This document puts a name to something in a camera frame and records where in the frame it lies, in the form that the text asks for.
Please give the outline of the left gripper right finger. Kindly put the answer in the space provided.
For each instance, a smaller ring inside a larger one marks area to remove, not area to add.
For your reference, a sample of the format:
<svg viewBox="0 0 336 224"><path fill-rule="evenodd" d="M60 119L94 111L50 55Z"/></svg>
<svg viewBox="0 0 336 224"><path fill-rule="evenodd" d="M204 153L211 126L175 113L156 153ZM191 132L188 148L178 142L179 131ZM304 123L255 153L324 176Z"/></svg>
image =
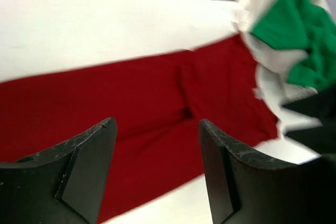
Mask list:
<svg viewBox="0 0 336 224"><path fill-rule="evenodd" d="M209 120L199 139L213 223L335 223L335 154L286 162Z"/></svg>

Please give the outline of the red t shirt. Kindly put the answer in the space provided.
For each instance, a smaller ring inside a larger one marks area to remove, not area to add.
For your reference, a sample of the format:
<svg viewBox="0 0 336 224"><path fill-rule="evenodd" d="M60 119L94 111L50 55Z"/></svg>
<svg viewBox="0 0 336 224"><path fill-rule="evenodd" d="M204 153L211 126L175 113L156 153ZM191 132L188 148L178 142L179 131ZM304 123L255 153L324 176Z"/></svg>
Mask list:
<svg viewBox="0 0 336 224"><path fill-rule="evenodd" d="M198 124L249 145L276 138L277 117L255 95L257 63L241 35L214 44L1 84L1 160L118 125L99 222L203 173Z"/></svg>

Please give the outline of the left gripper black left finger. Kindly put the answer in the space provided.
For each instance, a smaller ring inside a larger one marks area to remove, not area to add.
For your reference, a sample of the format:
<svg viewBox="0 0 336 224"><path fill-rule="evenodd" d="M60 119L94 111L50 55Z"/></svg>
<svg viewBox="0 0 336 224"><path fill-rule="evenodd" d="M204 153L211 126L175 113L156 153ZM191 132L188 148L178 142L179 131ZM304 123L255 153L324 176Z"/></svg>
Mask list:
<svg viewBox="0 0 336 224"><path fill-rule="evenodd" d="M13 163L1 163L1 223L97 223L117 124L85 132Z"/></svg>

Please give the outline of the green t shirt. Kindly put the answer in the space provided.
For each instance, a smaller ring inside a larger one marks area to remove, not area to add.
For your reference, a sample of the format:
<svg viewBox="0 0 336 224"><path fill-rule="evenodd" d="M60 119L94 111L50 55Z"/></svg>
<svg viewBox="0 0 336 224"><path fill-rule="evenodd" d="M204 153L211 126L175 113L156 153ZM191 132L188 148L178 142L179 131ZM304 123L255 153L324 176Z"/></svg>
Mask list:
<svg viewBox="0 0 336 224"><path fill-rule="evenodd" d="M290 68L288 84L317 91L335 84L335 23L311 0L277 0L251 33L272 49L307 53Z"/></svg>

